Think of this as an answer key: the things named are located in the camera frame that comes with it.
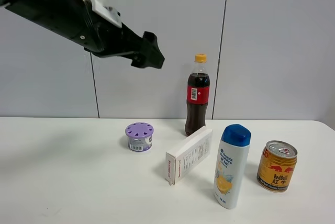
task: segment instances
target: shampoo bottle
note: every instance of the shampoo bottle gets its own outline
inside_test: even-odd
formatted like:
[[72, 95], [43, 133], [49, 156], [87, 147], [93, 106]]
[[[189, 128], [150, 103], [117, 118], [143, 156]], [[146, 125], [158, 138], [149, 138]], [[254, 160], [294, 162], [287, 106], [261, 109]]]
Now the shampoo bottle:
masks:
[[241, 125], [230, 125], [222, 134], [215, 169], [214, 196], [228, 209], [239, 197], [251, 132]]

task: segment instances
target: white box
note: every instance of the white box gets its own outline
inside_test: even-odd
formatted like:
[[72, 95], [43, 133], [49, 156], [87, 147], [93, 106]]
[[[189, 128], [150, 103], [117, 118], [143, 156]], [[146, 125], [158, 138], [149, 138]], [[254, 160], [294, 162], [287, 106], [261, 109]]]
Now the white box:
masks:
[[212, 132], [203, 126], [166, 152], [164, 176], [169, 184], [180, 181], [209, 155]]

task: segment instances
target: wall panel seam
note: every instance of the wall panel seam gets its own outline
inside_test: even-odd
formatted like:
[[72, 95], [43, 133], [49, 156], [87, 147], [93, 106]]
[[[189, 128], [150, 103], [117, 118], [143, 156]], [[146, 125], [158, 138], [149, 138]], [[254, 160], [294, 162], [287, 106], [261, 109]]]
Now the wall panel seam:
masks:
[[91, 59], [91, 69], [92, 69], [92, 77], [93, 77], [93, 86], [94, 86], [94, 95], [95, 95], [96, 110], [97, 110], [98, 118], [100, 118], [98, 97], [96, 95], [96, 84], [95, 84], [95, 76], [94, 76], [92, 53], [90, 53], [90, 59]]
[[213, 102], [213, 112], [211, 118], [214, 119], [214, 109], [215, 109], [215, 99], [216, 99], [216, 90], [218, 86], [218, 79], [219, 79], [219, 69], [220, 69], [220, 59], [221, 59], [221, 50], [222, 50], [222, 39], [224, 35], [224, 27], [225, 27], [225, 18], [226, 18], [226, 7], [227, 7], [227, 0], [225, 0], [225, 7], [224, 7], [224, 16], [222, 18], [222, 29], [221, 29], [221, 39], [220, 39], [220, 49], [219, 49], [219, 59], [218, 59], [218, 69], [216, 73], [216, 80], [215, 80], [215, 91], [214, 91], [214, 102]]

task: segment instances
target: red can label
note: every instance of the red can label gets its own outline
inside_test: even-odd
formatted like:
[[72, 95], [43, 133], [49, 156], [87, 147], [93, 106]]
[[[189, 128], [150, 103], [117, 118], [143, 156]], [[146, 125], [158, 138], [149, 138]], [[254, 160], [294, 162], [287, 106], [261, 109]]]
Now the red can label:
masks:
[[209, 98], [209, 86], [187, 87], [187, 101], [192, 104], [206, 104]]

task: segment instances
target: gold can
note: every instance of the gold can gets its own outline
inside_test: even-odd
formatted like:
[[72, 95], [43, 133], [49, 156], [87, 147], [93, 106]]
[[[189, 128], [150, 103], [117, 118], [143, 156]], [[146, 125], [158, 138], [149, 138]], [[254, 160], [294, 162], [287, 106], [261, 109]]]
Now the gold can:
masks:
[[258, 167], [258, 182], [273, 192], [286, 191], [297, 163], [297, 155], [297, 149], [283, 141], [266, 143]]

